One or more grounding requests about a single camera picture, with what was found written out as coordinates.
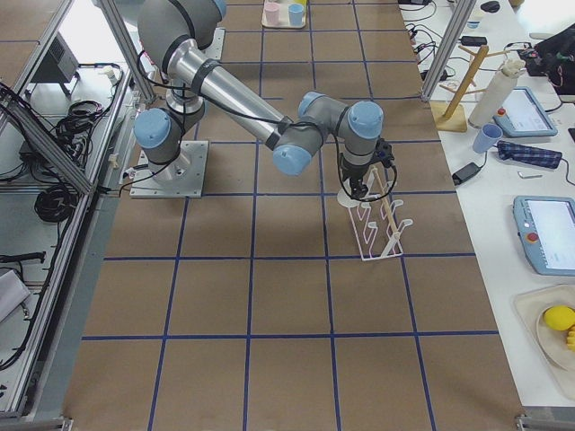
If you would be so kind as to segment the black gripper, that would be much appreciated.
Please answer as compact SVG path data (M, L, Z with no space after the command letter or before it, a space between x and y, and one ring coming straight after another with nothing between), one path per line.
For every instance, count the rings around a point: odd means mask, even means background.
M351 198L351 191L354 191L355 199L363 199L366 196L368 185L364 182L364 177L373 163L374 158L363 164L354 164L349 162L343 154L339 155L341 190L344 196Z

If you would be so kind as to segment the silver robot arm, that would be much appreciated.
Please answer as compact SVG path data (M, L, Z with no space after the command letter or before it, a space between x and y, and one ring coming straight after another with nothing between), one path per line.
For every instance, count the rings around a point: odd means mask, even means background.
M146 1L137 17L140 43L176 91L213 103L273 152L286 175L297 176L312 161L327 136L344 149L336 165L348 196L367 198L363 178L370 166L394 167L390 145L381 137L384 112L372 101L347 105L325 94L308 92L291 120L205 54L216 26L226 16L223 1Z

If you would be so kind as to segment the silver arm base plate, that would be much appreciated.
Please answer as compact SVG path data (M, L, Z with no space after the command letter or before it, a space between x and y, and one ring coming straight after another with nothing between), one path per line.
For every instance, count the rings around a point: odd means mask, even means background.
M164 170L149 164L140 151L139 163L129 195L132 198L200 198L202 196L209 141L182 141L179 157Z

